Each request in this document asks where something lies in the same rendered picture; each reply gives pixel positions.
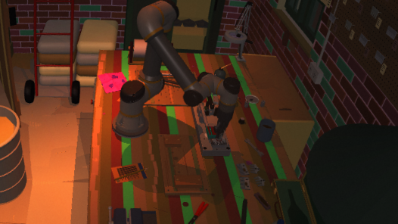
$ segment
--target red stripe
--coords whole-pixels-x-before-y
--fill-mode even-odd
[[[214,157],[217,174],[219,175],[219,184],[221,185],[222,194],[224,196],[225,206],[228,212],[229,222],[231,224],[240,224],[238,205],[236,204],[234,192],[232,190],[231,180],[229,179],[227,166],[223,157]]]
[[[121,71],[121,51],[115,51],[114,52],[114,60],[113,60],[113,71],[115,73],[118,73]],[[120,103],[117,101],[120,97],[120,92],[113,92],[112,94],[112,122],[113,119],[117,116],[120,110]],[[111,167],[115,166],[122,166],[122,139],[120,138],[119,135],[117,135],[113,130],[112,130],[112,137],[111,137]],[[113,176],[111,178],[111,198],[112,198],[112,208],[123,208],[123,184],[117,184],[113,180]]]
[[[222,59],[224,60],[224,64],[230,64],[231,63],[231,61],[229,60],[229,56],[228,55],[222,55]],[[236,76],[236,72],[234,70],[234,67],[228,66],[226,69],[227,69],[230,77],[238,78]],[[278,176],[276,175],[275,167],[272,165],[271,157],[268,154],[266,146],[264,145],[264,143],[260,142],[257,139],[258,125],[256,123],[256,120],[254,119],[254,115],[253,115],[251,109],[249,107],[248,108],[244,107],[245,95],[243,93],[243,89],[242,88],[241,88],[238,96],[240,98],[240,102],[241,102],[240,105],[241,105],[242,110],[244,112],[244,116],[246,117],[247,124],[249,125],[251,133],[253,135],[253,138],[254,138],[254,141],[255,141],[254,144],[257,146],[259,151],[264,153],[264,155],[261,157],[261,161],[264,164],[264,168],[266,168],[266,173],[268,175],[269,181],[272,182],[274,179],[277,179]]]
[[[157,118],[159,120],[160,134],[169,135],[170,130],[166,107],[157,106]],[[169,196],[168,198],[172,223],[184,224],[184,216],[182,215],[181,200],[179,196]]]
[[[197,68],[195,55],[192,53],[187,53],[189,69],[196,73],[196,78],[199,76],[199,69]]]

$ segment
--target striped tabletop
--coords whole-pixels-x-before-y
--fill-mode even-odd
[[[101,51],[98,64],[98,75],[102,73],[123,72],[127,79],[134,79],[134,66],[127,63],[128,51]],[[207,223],[241,223],[242,203],[248,200],[247,224],[272,223],[277,216],[273,209],[277,201],[270,187],[273,179],[286,179],[295,176],[294,171],[287,170],[288,159],[283,151],[274,147],[271,142],[262,143],[257,140],[256,133],[262,119],[257,107],[251,104],[244,107],[245,95],[252,94],[247,86],[242,64],[235,57],[214,54],[180,53],[183,61],[192,72],[207,71],[214,73],[226,64],[226,77],[238,78],[241,82],[239,92],[240,104],[227,128],[226,135],[231,145],[229,157],[206,157],[204,163],[207,170],[211,194],[165,196],[162,166],[160,163],[159,142],[157,136],[164,135],[197,135],[190,107],[184,106],[153,106],[144,107],[144,115],[149,121],[148,132],[139,138],[123,138],[116,135],[111,123],[120,110],[120,93],[105,94],[100,82],[95,90],[95,109],[92,129],[92,150],[89,181],[89,214],[88,223],[107,223],[108,207],[141,208],[143,211],[156,211],[157,223],[183,224],[188,223],[202,201],[209,207],[197,219],[196,224]],[[239,117],[245,117],[246,123],[238,123]],[[264,156],[259,157],[244,140],[253,142]],[[255,163],[260,171],[250,174],[250,190],[242,190],[239,183],[237,163],[245,161]],[[116,184],[111,174],[111,167],[142,163],[147,167],[148,178],[133,182]],[[264,187],[258,187],[255,176],[266,180]],[[265,210],[253,196],[259,192],[271,205]]]

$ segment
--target red hand truck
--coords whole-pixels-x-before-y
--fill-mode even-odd
[[[70,12],[70,33],[36,33],[37,29],[37,3],[40,2],[70,2],[70,7],[71,7],[71,12]],[[34,0],[34,11],[33,11],[33,19],[34,19],[34,24],[33,24],[33,36],[34,36],[34,49],[35,49],[35,55],[34,55],[34,66],[35,66],[35,81],[33,80],[27,80],[25,83],[25,101],[27,103],[32,103],[35,99],[35,96],[39,95],[39,90],[38,90],[38,74],[37,74],[37,67],[69,67],[70,68],[70,97],[72,98],[72,103],[78,104],[79,99],[80,99],[80,82],[79,81],[73,81],[73,19],[74,19],[74,11],[75,11],[75,1],[74,0],[69,0],[69,1],[43,1],[43,0]],[[60,64],[60,65],[55,65],[55,64],[37,64],[37,35],[68,35],[70,36],[70,64]]]

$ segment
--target wall outlet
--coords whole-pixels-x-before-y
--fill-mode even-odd
[[[318,66],[316,66],[316,62],[311,62],[309,64],[307,74],[309,75],[309,77],[311,77],[311,80],[315,84],[321,84],[323,72]]]

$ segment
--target workbench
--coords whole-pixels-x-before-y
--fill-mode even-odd
[[[137,79],[142,65],[128,65],[127,55],[128,51],[100,51],[98,75],[123,72],[127,79]],[[88,223],[107,223],[109,206],[156,211],[157,223],[160,224],[188,223],[202,201],[208,203],[209,207],[197,219],[197,224],[241,223],[245,198],[248,200],[247,223],[274,222],[277,217],[273,207],[277,197],[270,184],[273,179],[297,179],[295,164],[313,126],[308,110],[274,56],[244,54],[247,60],[244,63],[237,62],[235,56],[220,54],[179,55],[196,77],[203,71],[214,73],[219,67],[232,63],[225,68],[226,77],[238,78],[241,91],[238,95],[239,105],[225,131],[231,155],[202,158],[210,185],[209,194],[166,196],[158,136],[197,135],[191,108],[182,100],[183,91],[165,86],[159,95],[144,106],[143,113],[149,121],[148,132],[139,138],[121,138],[111,127],[113,118],[120,110],[120,92],[105,94],[98,80],[92,127]],[[260,101],[265,100],[266,106],[261,107],[257,103],[244,107],[245,95],[250,94],[257,96]],[[240,117],[245,118],[245,124],[238,123]],[[273,119],[277,125],[271,142],[265,144],[256,138],[258,125],[264,117]],[[300,133],[288,136],[292,132],[285,129],[292,127],[300,130]],[[244,142],[246,138],[264,153],[262,157]],[[295,148],[284,148],[285,144],[289,145],[284,142],[289,138],[298,144]],[[241,189],[241,174],[236,168],[236,164],[246,161],[260,168],[257,174],[249,175],[250,190]],[[148,168],[148,177],[116,184],[111,167],[132,163],[142,163]],[[256,176],[265,179],[265,186],[256,185],[253,180]],[[257,192],[271,205],[271,210],[265,210],[256,200],[253,195]]]

